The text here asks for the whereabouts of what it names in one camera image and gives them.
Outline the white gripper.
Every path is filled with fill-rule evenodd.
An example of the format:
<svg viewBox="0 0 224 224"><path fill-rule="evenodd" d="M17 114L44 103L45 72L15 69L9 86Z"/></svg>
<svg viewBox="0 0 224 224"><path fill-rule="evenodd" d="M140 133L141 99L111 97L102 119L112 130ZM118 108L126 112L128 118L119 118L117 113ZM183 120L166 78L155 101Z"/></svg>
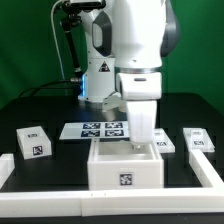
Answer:
<svg viewBox="0 0 224 224"><path fill-rule="evenodd" d="M139 150L141 145L147 145L153 139L157 102L154 100L127 101L126 109L132 148Z"/></svg>

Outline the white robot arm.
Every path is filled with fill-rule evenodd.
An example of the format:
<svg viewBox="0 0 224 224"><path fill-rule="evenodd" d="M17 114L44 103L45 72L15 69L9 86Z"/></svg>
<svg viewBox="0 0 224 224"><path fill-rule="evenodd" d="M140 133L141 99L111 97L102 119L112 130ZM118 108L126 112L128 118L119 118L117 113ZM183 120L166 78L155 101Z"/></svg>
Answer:
<svg viewBox="0 0 224 224"><path fill-rule="evenodd" d="M179 25L170 0L58 0L67 14L66 33L82 25L88 67L77 58L78 100L127 114L129 141L153 141L157 100L162 96L162 58L176 46Z"/></svg>

